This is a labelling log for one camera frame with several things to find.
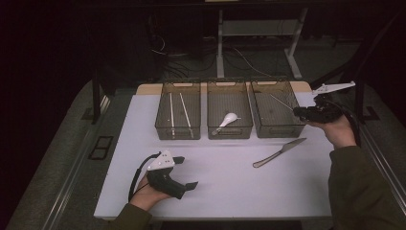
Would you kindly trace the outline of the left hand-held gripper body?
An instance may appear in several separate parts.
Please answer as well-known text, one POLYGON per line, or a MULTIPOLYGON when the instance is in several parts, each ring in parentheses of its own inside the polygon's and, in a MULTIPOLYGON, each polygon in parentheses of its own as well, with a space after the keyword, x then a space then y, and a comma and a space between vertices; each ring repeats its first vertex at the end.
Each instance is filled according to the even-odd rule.
POLYGON ((147 167, 147 180, 156 191, 181 199, 186 192, 185 185, 173 180, 170 173, 174 164, 171 152, 166 149, 160 152, 155 160, 147 167))

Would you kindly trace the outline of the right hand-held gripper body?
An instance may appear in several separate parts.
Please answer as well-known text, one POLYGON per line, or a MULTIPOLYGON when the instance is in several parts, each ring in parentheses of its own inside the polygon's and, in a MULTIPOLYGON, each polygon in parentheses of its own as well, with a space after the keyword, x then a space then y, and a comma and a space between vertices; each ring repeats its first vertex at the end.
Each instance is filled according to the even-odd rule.
POLYGON ((307 108, 306 120, 320 124, 333 123, 341 116, 348 115, 348 111, 339 103, 332 100, 331 93, 354 87, 355 82, 322 84, 312 93, 315 95, 314 106, 307 108))

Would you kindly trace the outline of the metal fork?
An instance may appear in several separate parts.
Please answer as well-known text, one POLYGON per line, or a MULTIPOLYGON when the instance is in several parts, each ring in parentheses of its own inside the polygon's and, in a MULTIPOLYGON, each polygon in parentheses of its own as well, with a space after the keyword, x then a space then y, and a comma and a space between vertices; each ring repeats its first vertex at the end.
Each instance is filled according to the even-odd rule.
POLYGON ((285 106, 286 108, 290 109, 291 111, 293 111, 293 108, 291 106, 289 106, 287 103, 284 103, 283 101, 281 101, 280 99, 278 99, 276 96, 269 94, 274 100, 276 100, 278 103, 282 104, 283 106, 285 106))

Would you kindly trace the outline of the smoky clear plastic bin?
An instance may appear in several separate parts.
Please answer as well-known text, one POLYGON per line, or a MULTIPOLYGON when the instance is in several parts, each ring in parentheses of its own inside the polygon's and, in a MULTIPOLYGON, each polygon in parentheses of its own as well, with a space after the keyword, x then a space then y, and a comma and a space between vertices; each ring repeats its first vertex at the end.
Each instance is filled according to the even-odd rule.
POLYGON ((244 80, 209 81, 207 90, 208 138, 211 140, 249 139, 253 120, 246 82, 244 80), (236 113, 239 119, 213 136, 211 132, 230 112, 236 113))
POLYGON ((298 101, 289 81, 252 80, 249 96, 256 132, 259 138, 296 138, 305 124, 293 111, 274 100, 269 94, 298 107, 298 101))
POLYGON ((165 82, 163 84, 155 128, 160 140, 199 140, 201 127, 201 89, 199 82, 165 82), (172 93, 175 138, 171 136, 169 93, 172 93), (194 137, 186 122, 179 93, 182 93, 194 137))

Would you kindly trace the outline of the white chopstick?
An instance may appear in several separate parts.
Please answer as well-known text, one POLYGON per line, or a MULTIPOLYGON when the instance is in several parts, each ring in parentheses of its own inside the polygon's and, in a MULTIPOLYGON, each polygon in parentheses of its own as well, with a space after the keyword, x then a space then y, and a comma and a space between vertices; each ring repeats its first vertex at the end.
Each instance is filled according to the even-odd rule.
POLYGON ((175 138, 174 120, 173 120, 173 101, 172 93, 169 93, 169 109, 170 109, 170 124, 171 124, 171 136, 172 139, 175 138))
POLYGON ((186 108, 185 101, 184 101, 182 93, 179 93, 179 96, 180 96, 181 104, 182 104, 182 107, 183 107, 183 110, 184 110, 184 113, 185 113, 188 129, 189 129, 189 132, 191 134, 191 138, 193 138, 194 135, 193 135, 193 132, 192 132, 192 126, 191 126, 191 123, 190 123, 189 114, 188 114, 188 111, 187 111, 187 108, 186 108))

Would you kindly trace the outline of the white plastic spoon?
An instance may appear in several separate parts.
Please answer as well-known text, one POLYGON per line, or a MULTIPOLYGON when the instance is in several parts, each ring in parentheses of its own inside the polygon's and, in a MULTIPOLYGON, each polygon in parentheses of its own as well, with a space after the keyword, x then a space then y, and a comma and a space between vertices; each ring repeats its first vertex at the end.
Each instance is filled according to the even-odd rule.
POLYGON ((234 123, 235 121, 237 121, 239 119, 239 117, 236 115, 236 113, 230 112, 227 113, 223 120, 218 124, 218 126, 211 132, 211 134, 213 136, 216 136, 217 134, 220 133, 220 131, 227 127, 228 125, 234 123))

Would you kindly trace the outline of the person's right hand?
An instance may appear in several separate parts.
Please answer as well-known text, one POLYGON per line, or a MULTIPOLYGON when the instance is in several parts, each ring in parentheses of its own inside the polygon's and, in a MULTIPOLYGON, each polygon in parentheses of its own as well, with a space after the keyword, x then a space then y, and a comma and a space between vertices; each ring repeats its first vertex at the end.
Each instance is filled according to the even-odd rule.
POLYGON ((332 123, 321 124, 316 122, 306 122, 306 124, 320 128, 325 133, 329 142, 336 149, 356 145, 355 136, 351 129, 350 122, 344 115, 332 123))

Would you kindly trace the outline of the person's left hand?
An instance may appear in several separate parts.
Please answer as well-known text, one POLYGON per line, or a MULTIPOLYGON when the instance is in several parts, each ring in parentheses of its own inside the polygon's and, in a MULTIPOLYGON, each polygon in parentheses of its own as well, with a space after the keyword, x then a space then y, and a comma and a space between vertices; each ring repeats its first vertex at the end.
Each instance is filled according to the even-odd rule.
POLYGON ((135 194, 129 203, 144 211, 149 211, 158 202, 169 198, 169 195, 156 191, 149 185, 147 177, 144 176, 139 182, 135 194))

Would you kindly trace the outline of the metal table knife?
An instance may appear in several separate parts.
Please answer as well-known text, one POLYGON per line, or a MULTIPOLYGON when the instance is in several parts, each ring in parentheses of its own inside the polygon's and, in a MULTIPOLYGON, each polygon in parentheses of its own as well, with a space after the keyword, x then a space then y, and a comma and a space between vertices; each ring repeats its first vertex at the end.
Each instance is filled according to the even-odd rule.
POLYGON ((286 144, 284 144, 282 146, 282 148, 279 151, 277 151, 276 153, 273 153, 272 155, 270 155, 270 156, 268 156, 268 157, 266 157, 266 158, 264 158, 264 159, 262 159, 260 161, 254 162, 252 164, 252 166, 254 168, 260 168, 260 167, 264 166, 265 164, 267 164, 268 162, 272 161, 273 159, 277 158, 281 154, 283 154, 283 153, 295 148, 296 146, 300 145, 304 141, 305 141, 305 138, 299 138, 297 140, 286 143, 286 144))

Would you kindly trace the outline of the white table mat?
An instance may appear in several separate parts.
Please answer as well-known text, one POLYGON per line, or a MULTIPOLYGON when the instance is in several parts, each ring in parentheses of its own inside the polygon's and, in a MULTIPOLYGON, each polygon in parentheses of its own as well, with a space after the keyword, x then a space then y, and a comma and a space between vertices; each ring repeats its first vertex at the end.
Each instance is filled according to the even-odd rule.
POLYGON ((330 214, 327 178, 332 145, 308 126, 303 142, 282 152, 282 139, 162 141, 154 127, 160 98, 132 98, 113 154, 95 217, 114 219, 127 202, 136 170, 153 153, 184 157, 171 177, 196 188, 166 199, 151 213, 159 220, 306 219, 330 214))

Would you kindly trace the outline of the black slanted metal stand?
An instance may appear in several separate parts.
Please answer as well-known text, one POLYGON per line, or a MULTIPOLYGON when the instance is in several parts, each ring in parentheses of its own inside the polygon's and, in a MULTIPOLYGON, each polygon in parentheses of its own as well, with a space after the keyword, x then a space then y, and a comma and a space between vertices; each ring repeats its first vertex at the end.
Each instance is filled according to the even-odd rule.
POLYGON ((364 122, 365 86, 371 86, 406 127, 406 5, 391 7, 367 24, 369 30, 349 61, 314 80, 316 88, 339 73, 355 81, 355 114, 364 122))

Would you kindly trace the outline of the white metal table frame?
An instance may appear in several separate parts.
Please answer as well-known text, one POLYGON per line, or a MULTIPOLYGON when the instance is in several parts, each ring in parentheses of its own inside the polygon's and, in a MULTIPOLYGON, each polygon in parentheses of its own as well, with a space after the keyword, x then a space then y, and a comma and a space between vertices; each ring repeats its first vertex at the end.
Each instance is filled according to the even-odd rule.
POLYGON ((294 57, 295 51, 305 24, 308 8, 302 8, 296 19, 268 20, 224 20, 223 11, 218 13, 216 73, 219 78, 225 77, 223 38, 231 36, 291 36, 290 46, 284 49, 288 66, 295 80, 303 76, 294 57))

